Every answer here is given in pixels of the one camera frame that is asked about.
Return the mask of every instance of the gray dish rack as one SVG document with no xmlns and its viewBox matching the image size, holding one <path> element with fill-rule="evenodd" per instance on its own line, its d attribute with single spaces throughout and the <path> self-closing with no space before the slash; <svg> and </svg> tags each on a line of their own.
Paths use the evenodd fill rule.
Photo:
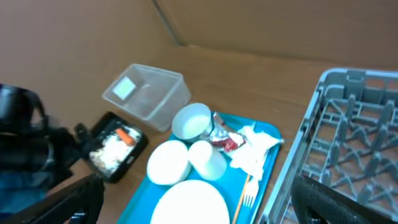
<svg viewBox="0 0 398 224">
<path fill-rule="evenodd" d="M 325 71 L 262 213 L 296 223 L 295 175 L 307 175 L 398 221 L 398 72 Z"/>
</svg>

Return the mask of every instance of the brown table surface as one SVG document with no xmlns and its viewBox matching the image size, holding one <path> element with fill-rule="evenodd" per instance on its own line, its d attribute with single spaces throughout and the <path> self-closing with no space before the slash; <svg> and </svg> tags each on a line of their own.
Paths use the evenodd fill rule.
<svg viewBox="0 0 398 224">
<path fill-rule="evenodd" d="M 204 103 L 215 111 L 271 123 L 279 128 L 284 139 L 294 139 L 320 75 L 336 66 L 329 62 L 219 52 L 199 47 L 176 48 L 149 65 L 182 73 L 192 93 L 192 101 Z M 112 108 L 111 104 L 109 109 L 137 124 L 148 135 L 150 143 L 119 183 L 106 185 L 98 223 L 117 222 L 146 175 L 151 152 L 170 134 L 170 131 L 157 133 L 149 129 Z M 260 211 L 272 192 L 290 147 L 291 142 L 287 141 L 279 152 Z M 73 170 L 73 178 L 57 189 L 90 173 L 81 161 L 73 166 Z"/>
</svg>

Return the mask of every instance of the orange food piece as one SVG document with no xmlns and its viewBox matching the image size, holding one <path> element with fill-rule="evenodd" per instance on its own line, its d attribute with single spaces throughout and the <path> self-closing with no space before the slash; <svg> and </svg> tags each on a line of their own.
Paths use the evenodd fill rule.
<svg viewBox="0 0 398 224">
<path fill-rule="evenodd" d="M 124 141 L 124 143 L 126 143 L 126 145 L 128 146 L 133 146 L 134 143 L 136 143 L 136 141 L 134 140 L 133 137 L 131 137 L 128 133 L 126 133 L 123 129 L 118 128 L 116 130 L 116 133 L 118 134 L 118 136 L 122 139 L 122 141 Z"/>
</svg>

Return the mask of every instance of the plastic fork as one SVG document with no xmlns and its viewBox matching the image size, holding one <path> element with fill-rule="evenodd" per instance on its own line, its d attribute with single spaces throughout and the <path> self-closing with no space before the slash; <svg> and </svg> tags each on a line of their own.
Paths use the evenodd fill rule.
<svg viewBox="0 0 398 224">
<path fill-rule="evenodd" d="M 243 206 L 252 208 L 259 192 L 259 180 L 252 178 L 244 189 Z"/>
</svg>

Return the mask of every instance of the brown wall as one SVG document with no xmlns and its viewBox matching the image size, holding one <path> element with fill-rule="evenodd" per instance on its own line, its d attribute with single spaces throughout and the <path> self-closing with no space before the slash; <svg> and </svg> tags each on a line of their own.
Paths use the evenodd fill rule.
<svg viewBox="0 0 398 224">
<path fill-rule="evenodd" d="M 147 0 L 0 1 L 0 82 L 38 92 L 63 125 L 93 124 L 111 80 L 170 46 Z"/>
<path fill-rule="evenodd" d="M 396 0 L 159 0 L 159 5 L 187 45 L 398 65 Z"/>
</svg>

